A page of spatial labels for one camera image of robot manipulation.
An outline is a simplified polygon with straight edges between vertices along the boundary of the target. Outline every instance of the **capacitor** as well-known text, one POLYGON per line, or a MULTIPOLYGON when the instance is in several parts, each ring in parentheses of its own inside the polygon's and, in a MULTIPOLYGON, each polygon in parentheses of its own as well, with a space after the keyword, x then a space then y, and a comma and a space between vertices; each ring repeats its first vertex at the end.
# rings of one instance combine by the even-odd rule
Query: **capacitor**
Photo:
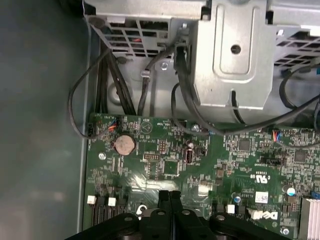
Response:
POLYGON ((288 189, 289 189, 290 187, 291 187, 291 186, 288 185, 288 184, 283 185, 283 186, 282 186, 282 192, 287 193, 287 191, 288 191, 288 189))
POLYGON ((289 187, 286 191, 286 194, 289 196, 294 196, 296 194, 296 190, 293 187, 289 187))
POLYGON ((236 204, 239 204, 241 202, 241 197, 240 196, 236 196, 233 201, 236 203, 236 204))
POLYGON ((239 204, 241 202, 241 197, 240 197, 240 194, 236 193, 236 192, 233 192, 231 194, 231 197, 233 199, 233 201, 236 203, 236 204, 239 204))

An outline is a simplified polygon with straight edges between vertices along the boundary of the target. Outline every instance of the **heatsink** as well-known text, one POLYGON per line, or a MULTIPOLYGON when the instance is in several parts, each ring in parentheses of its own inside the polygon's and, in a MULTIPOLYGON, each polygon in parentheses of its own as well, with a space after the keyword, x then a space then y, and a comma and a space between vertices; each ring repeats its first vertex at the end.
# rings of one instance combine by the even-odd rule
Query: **heatsink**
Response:
POLYGON ((299 239, 320 240, 320 199, 302 200, 299 239))

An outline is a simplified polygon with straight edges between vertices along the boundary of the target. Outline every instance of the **blue wire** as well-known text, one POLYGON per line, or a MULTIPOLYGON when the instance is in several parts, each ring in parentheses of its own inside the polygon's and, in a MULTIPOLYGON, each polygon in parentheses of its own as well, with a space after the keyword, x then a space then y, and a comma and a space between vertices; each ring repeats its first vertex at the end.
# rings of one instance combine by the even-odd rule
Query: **blue wire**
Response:
POLYGON ((113 121, 110 123, 110 126, 112 126, 113 124, 115 124, 116 123, 116 119, 113 119, 113 121))
POLYGON ((277 134, 277 136, 276 136, 276 141, 277 142, 279 141, 279 138, 281 137, 281 135, 282 135, 281 132, 277 134))

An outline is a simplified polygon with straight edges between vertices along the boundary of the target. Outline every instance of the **green circuit board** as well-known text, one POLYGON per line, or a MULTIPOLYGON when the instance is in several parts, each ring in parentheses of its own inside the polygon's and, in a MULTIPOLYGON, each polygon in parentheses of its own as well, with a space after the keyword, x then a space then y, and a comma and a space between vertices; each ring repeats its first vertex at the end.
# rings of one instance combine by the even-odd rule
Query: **green circuit board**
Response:
MULTIPOLYGON (((319 147, 283 148, 272 129, 194 136, 170 119, 99 113, 90 116, 89 132, 115 122, 108 134, 88 142, 83 229, 121 212, 135 214, 141 205, 155 208, 159 190, 179 190, 183 206, 205 218, 224 211, 298 238, 302 198, 320 192, 319 147)), ((305 128, 277 131, 287 145, 320 141, 305 128)))

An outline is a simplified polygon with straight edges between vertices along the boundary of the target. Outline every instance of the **sticker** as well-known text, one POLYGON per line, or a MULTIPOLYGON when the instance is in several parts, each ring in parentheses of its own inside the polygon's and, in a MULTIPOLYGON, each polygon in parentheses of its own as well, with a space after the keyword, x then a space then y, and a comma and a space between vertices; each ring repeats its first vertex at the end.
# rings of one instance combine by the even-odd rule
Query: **sticker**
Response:
POLYGON ((255 202, 257 204, 267 204, 269 193, 267 191, 256 191, 255 202))

